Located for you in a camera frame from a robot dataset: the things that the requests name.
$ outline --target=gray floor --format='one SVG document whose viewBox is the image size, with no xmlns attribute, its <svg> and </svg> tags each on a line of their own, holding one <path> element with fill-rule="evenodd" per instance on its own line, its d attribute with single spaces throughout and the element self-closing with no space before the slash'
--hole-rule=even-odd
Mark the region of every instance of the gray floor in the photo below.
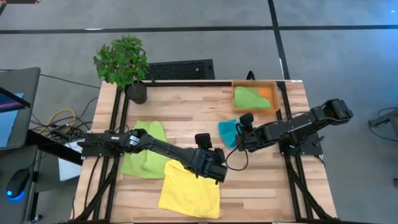
<svg viewBox="0 0 398 224">
<path fill-rule="evenodd" d="M 376 0 L 274 0 L 280 26 L 398 24 L 398 3 Z M 0 29 L 86 29 L 176 26 L 271 26 L 267 1 L 251 0 L 42 0 L 9 5 Z M 303 80 L 311 106 L 344 99 L 354 111 L 344 126 L 327 127 L 322 143 L 338 216 L 344 220 L 396 223 L 398 177 L 396 142 L 373 136 L 367 120 L 397 106 L 398 30 L 282 31 L 292 79 Z M 92 56 L 121 34 L 0 35 L 0 69 L 38 66 L 42 73 L 100 85 Z M 150 62 L 212 58 L 218 79 L 281 79 L 273 31 L 135 33 Z M 80 114 L 98 90 L 40 78 L 34 114 L 45 122 L 54 112 Z M 95 103 L 83 120 L 93 117 Z M 377 133 L 393 138 L 389 126 Z M 76 182 L 43 194 L 43 223 L 69 216 Z M 63 200 L 54 200 L 59 195 Z M 57 206 L 65 208 L 60 213 Z"/>
</svg>

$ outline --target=white paper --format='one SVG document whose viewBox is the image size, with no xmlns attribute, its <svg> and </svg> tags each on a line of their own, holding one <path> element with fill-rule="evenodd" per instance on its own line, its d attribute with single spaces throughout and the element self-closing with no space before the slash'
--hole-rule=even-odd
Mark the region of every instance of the white paper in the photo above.
<svg viewBox="0 0 398 224">
<path fill-rule="evenodd" d="M 74 141 L 74 142 L 65 143 L 64 146 L 69 147 L 69 148 L 73 149 L 74 151 L 81 153 L 82 148 L 77 145 L 77 143 L 81 142 L 81 141 L 84 141 L 84 139 Z M 60 158 L 58 158 L 58 164 L 59 164 L 59 168 L 60 168 L 60 180 L 61 181 L 66 181 L 66 180 L 72 179 L 72 178 L 80 175 L 81 166 L 74 164 L 72 162 L 68 162 L 66 160 L 60 159 Z"/>
</svg>

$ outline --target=teal cloth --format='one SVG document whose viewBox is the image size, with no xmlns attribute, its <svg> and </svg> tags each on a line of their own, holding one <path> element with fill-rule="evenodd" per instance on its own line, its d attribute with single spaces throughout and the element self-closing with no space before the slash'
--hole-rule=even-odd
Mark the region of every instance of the teal cloth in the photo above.
<svg viewBox="0 0 398 224">
<path fill-rule="evenodd" d="M 238 119 L 232 119 L 229 121 L 220 121 L 218 123 L 218 134 L 224 144 L 231 149 L 236 147 L 235 136 L 238 134 L 238 131 L 236 130 L 237 122 L 239 122 Z"/>
<path fill-rule="evenodd" d="M 258 90 L 237 86 L 234 89 L 234 107 L 239 109 L 271 108 L 271 103 Z"/>
</svg>

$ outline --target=yellow cloth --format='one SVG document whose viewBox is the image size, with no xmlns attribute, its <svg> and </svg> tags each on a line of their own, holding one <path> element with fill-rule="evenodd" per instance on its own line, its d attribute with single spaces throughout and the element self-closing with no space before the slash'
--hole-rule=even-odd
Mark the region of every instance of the yellow cloth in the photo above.
<svg viewBox="0 0 398 224">
<path fill-rule="evenodd" d="M 220 217 L 220 185 L 215 180 L 196 178 L 175 160 L 166 163 L 164 172 L 159 208 L 198 218 Z"/>
</svg>

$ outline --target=green leaves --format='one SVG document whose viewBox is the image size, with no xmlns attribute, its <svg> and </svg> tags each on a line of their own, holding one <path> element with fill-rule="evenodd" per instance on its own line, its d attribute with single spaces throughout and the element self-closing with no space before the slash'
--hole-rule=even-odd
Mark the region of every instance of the green leaves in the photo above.
<svg viewBox="0 0 398 224">
<path fill-rule="evenodd" d="M 103 44 L 93 57 L 98 77 L 122 88 L 145 79 L 149 67 L 142 47 L 142 41 L 130 35 L 113 40 L 111 47 Z"/>
</svg>

